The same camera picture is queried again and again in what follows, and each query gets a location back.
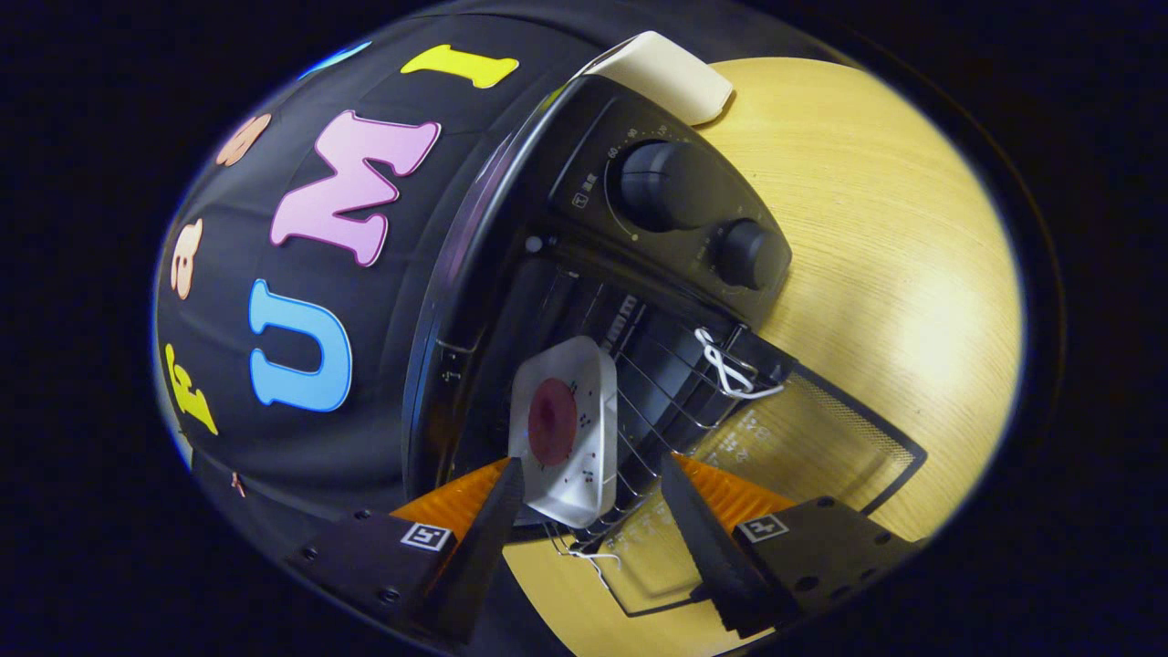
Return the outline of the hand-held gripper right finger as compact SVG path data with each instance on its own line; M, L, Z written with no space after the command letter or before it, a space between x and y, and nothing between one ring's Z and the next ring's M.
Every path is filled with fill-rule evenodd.
M834 611L922 552L834 496L797 503L683 454L663 458L661 492L705 594L742 639Z

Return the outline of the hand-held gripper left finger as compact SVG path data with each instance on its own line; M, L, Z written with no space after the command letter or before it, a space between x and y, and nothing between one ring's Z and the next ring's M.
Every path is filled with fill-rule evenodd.
M390 513L359 510L285 562L338 606L420 644L467 644L523 503L506 457Z

